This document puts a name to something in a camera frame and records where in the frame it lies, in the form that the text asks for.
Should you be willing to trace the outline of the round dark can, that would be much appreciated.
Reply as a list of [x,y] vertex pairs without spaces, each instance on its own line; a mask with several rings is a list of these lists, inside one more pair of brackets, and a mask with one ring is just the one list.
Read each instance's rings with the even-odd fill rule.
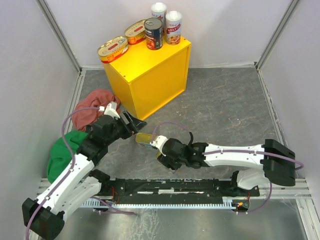
[[163,46],[163,26],[159,18],[151,17],[144,21],[146,46],[150,50],[159,50]]

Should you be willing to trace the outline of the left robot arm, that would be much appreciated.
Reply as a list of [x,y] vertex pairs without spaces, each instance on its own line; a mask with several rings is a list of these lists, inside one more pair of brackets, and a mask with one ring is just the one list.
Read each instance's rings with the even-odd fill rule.
[[118,139],[128,139],[147,123],[127,111],[124,119],[115,111],[102,108],[103,115],[89,127],[89,132],[76,151],[71,151],[71,162],[57,179],[36,199],[27,198],[22,204],[26,226],[25,238],[33,231],[45,240],[54,240],[62,231],[68,217],[85,201],[95,195],[106,195],[111,183],[96,178],[93,168],[108,153],[108,147]]

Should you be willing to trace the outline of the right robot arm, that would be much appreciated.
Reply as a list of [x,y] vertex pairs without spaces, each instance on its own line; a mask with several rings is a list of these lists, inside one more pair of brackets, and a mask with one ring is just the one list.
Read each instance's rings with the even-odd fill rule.
[[251,146],[220,146],[206,142],[184,144],[178,139],[158,136],[151,145],[160,153],[158,161],[176,171],[233,166],[241,169],[229,183],[231,193],[242,195],[262,184],[293,187],[296,184],[295,153],[274,139]]

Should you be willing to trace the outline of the white porridge can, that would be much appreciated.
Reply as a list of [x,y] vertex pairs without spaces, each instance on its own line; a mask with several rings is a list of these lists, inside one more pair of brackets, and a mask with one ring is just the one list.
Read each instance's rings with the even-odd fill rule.
[[163,24],[166,22],[167,6],[162,2],[156,2],[151,6],[151,15],[154,18],[158,18]]
[[169,45],[178,45],[181,41],[182,14],[176,10],[168,12],[166,18],[166,42]]

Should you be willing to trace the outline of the oval gold fish tin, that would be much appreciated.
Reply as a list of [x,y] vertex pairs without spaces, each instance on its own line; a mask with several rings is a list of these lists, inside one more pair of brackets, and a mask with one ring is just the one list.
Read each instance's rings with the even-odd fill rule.
[[124,35],[127,38],[129,45],[138,44],[146,39],[145,21],[145,19],[142,19],[124,31]]

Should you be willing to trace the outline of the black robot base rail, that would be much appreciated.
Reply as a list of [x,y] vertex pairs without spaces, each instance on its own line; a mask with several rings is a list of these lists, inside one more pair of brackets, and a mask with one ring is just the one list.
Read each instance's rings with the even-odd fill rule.
[[118,204],[173,205],[221,204],[223,197],[258,197],[259,187],[250,190],[230,179],[125,179],[103,173],[99,196],[109,196]]

